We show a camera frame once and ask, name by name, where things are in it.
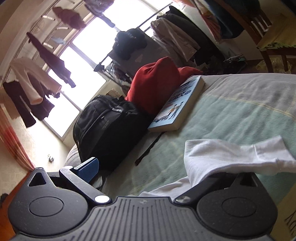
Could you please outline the white printed long-sleeve shirt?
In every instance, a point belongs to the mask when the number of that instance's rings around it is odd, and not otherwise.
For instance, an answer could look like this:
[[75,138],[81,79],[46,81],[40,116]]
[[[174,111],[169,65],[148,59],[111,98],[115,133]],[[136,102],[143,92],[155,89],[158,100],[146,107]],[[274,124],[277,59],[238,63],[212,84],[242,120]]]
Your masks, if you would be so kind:
[[141,197],[170,197],[174,200],[212,174],[253,172],[263,175],[295,173],[295,159],[281,136],[253,145],[240,146],[220,139],[187,140],[184,165],[187,176]]

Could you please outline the clothes rack with garments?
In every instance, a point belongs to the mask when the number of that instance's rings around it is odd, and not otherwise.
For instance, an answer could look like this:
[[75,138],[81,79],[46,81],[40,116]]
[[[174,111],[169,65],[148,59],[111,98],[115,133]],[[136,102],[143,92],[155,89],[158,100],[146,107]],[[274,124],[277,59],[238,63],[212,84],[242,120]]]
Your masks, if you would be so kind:
[[151,21],[149,31],[152,36],[140,28],[118,32],[108,54],[111,63],[104,66],[100,62],[94,71],[108,73],[116,84],[127,89],[139,68],[163,57],[170,57],[177,67],[194,67],[206,75],[236,74],[246,66],[242,55],[224,57],[210,38],[174,6]]

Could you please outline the grey green pillow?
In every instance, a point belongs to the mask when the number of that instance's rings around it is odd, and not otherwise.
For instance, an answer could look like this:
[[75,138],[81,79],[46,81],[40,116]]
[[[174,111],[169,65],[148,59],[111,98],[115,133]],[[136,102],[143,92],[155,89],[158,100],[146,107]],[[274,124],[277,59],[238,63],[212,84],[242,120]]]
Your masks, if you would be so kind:
[[81,159],[79,156],[78,148],[74,145],[69,153],[67,154],[66,161],[64,166],[73,166],[76,167],[81,164]]

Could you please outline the black backpack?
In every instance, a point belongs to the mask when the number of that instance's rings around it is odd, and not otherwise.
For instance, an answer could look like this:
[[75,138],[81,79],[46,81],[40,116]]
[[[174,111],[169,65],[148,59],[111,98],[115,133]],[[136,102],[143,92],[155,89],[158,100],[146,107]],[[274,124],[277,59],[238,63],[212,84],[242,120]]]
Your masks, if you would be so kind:
[[154,117],[124,98],[94,97],[73,128],[81,162],[97,158],[95,176],[110,175],[147,133]]

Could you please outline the green plaid bed blanket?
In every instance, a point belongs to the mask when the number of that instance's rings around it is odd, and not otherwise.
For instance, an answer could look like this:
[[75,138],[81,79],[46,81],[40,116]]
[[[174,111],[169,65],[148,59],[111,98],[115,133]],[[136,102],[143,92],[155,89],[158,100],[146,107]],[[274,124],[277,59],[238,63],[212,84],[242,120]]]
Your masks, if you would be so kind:
[[213,138],[253,144],[281,136],[295,154],[295,76],[243,74],[206,76],[205,91],[182,127],[158,137],[156,145],[135,166],[136,147],[107,176],[104,191],[116,197],[114,207],[97,208],[71,240],[225,240],[203,224],[195,208],[167,198],[137,194],[184,176],[185,141]]

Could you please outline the paperback book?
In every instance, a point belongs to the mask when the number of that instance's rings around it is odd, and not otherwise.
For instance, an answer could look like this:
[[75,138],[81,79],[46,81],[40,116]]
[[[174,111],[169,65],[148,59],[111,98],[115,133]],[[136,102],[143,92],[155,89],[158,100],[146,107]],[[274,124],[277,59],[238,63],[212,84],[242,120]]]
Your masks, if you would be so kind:
[[197,101],[205,83],[199,75],[191,76],[172,94],[164,107],[154,118],[150,132],[178,130]]

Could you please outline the left orange curtain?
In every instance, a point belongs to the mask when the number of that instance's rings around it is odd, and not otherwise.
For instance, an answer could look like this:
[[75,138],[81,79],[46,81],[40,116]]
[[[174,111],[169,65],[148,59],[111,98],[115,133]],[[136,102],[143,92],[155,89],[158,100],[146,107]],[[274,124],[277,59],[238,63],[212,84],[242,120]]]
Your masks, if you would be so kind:
[[27,152],[25,151],[22,143],[18,139],[16,132],[11,126],[6,114],[1,108],[1,140],[4,145],[16,160],[16,162],[25,170],[33,171],[35,166],[30,160]]

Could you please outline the hanging laundry at window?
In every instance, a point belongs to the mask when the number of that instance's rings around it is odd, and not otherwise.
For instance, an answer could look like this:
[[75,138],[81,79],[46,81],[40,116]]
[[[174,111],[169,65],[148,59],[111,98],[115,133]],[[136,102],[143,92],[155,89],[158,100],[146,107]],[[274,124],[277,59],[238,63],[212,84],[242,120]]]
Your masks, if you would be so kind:
[[[47,7],[47,16],[51,20],[48,24],[55,26],[62,23],[56,16],[57,11],[66,11],[78,23],[83,22],[81,9],[82,1],[75,1],[74,4],[66,4],[64,1],[4,1],[1,4],[1,51],[8,51],[17,36],[24,37],[30,45],[39,42],[34,29],[30,28],[32,23],[43,21],[44,17],[39,12],[43,6]],[[11,80],[3,79],[1,87],[4,93],[1,97],[1,104],[6,108],[12,119],[21,118],[25,127],[29,128],[36,124],[37,120],[42,121],[54,110],[54,105],[49,102],[46,94],[52,96],[59,95],[62,85],[78,91],[78,96],[82,97],[83,88],[87,87],[86,97],[90,98],[101,89],[106,80],[92,70],[83,70],[78,81],[73,81],[73,73],[66,69],[66,63],[60,60],[52,50],[45,46],[41,47],[52,58],[58,71],[64,73],[65,78],[56,81],[44,70],[43,65],[33,60],[30,55],[16,58],[8,57],[2,61],[7,65]]]

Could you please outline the red quilt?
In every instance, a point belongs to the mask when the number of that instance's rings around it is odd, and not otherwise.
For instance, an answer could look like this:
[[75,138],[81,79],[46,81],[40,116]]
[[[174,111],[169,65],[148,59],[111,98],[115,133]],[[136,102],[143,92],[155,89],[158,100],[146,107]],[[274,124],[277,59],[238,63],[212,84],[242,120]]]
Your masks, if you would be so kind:
[[201,70],[193,67],[178,68],[170,57],[163,57],[139,68],[125,100],[156,116],[180,85],[201,74]]

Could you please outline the wooden chair with dark garment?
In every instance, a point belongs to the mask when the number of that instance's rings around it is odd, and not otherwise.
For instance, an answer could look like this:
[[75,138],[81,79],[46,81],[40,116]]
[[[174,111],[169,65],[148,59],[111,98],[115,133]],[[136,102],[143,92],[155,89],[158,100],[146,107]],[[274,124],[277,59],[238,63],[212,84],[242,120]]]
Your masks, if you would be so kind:
[[217,18],[222,39],[234,39],[243,31],[251,37],[262,55],[267,70],[274,72],[270,56],[281,56],[288,71],[287,56],[295,56],[295,1],[283,1],[292,14],[279,13],[270,20],[259,1],[206,1]]

